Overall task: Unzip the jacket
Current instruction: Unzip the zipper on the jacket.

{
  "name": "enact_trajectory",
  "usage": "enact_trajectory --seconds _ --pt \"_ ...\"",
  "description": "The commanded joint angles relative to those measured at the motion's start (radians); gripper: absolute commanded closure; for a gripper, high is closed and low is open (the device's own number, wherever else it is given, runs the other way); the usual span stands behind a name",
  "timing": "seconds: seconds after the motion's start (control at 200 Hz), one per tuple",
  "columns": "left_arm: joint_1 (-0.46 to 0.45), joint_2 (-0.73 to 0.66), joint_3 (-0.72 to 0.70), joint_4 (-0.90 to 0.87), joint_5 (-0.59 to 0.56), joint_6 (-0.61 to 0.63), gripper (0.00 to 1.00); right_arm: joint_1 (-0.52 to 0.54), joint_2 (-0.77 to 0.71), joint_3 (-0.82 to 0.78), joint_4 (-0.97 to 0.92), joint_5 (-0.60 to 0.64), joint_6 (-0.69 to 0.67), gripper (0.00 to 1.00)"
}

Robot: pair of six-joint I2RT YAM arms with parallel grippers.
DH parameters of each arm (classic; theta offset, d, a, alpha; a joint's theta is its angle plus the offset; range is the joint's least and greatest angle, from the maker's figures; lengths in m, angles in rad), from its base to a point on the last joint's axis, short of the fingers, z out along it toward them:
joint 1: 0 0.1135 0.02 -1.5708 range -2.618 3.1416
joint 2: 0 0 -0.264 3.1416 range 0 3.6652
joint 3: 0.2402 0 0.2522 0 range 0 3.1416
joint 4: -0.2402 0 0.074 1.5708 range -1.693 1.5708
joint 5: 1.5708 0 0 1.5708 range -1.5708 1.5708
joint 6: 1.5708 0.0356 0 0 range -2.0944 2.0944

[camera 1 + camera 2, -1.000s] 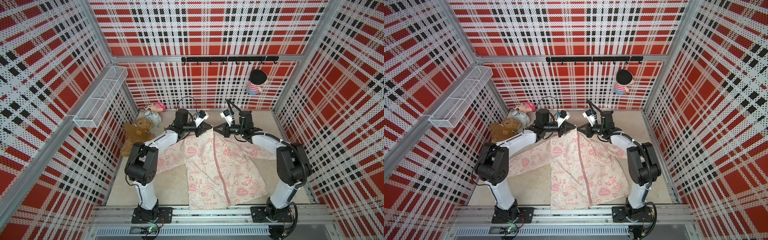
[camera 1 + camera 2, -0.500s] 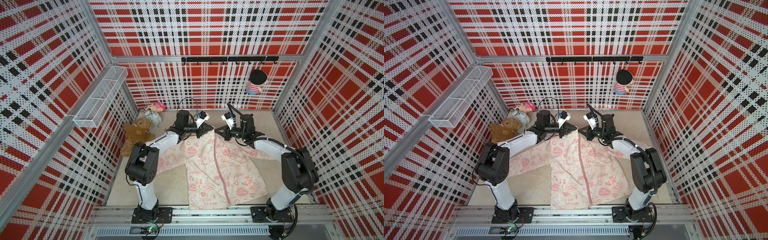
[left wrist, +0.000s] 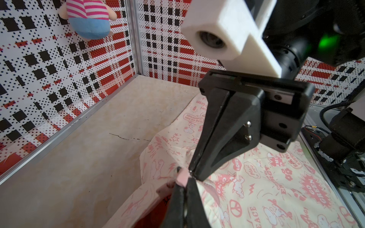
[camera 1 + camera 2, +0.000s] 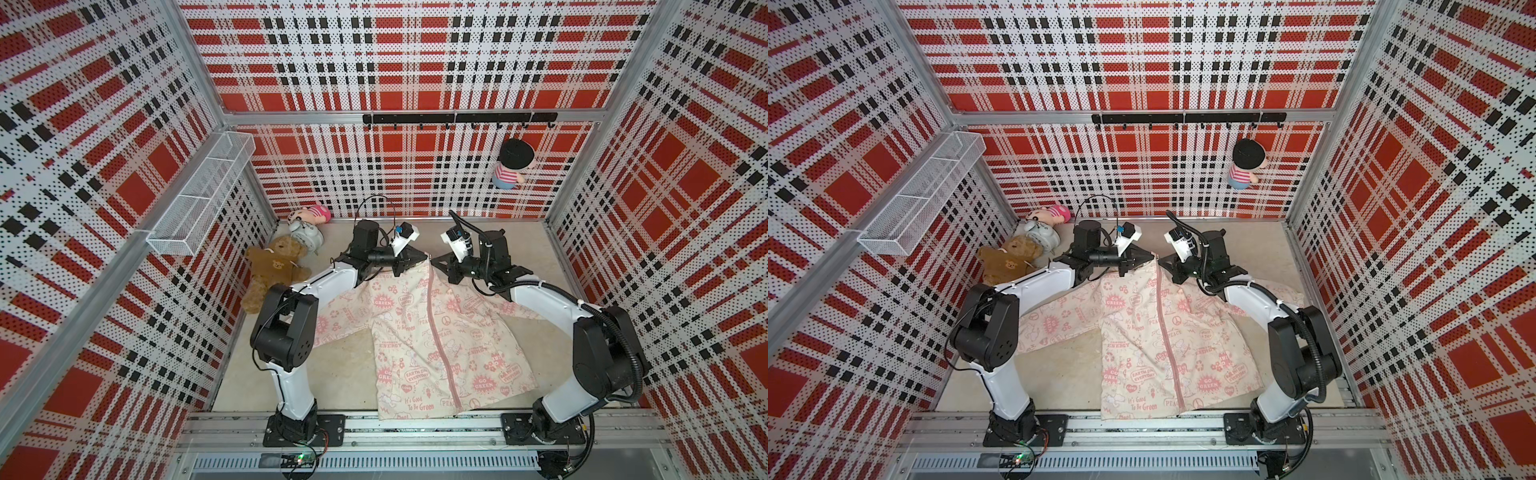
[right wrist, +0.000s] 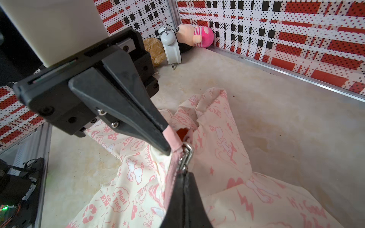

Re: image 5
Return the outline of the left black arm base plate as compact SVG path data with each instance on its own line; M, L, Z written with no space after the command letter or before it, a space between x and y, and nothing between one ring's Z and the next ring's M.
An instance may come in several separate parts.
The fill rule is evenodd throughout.
M21 205L18 215L6 228L33 228L36 225L44 165L44 158L31 159L24 167L1 160L1 205Z

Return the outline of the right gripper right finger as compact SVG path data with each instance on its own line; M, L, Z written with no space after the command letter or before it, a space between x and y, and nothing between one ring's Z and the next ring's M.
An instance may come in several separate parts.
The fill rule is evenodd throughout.
M186 173L183 186L184 227L212 228L205 212L198 186L193 173Z

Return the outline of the cream pink printed jacket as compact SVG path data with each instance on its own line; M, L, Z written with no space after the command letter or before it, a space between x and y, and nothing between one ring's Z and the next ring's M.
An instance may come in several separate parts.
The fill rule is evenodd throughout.
M112 181L68 224L70 228L157 228L173 204L172 193L182 145L193 155L194 174L203 214L215 228L339 228L340 223L304 188L252 171L228 97L210 88L179 105L162 110L171 155L148 143L114 133L103 121L87 134L121 166Z

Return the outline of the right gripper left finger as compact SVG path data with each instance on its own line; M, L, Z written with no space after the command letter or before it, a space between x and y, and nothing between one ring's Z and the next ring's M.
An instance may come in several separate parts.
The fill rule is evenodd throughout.
M185 173L179 172L166 216L160 228L184 228L185 220L185 200L184 200Z

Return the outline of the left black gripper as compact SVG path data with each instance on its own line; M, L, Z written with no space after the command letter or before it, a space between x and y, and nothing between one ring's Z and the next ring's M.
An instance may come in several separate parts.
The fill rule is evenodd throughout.
M159 91L154 72L142 35L129 27L19 81L13 90L32 112L69 135L85 137L98 115L114 131L169 156L163 135L168 123L150 99Z

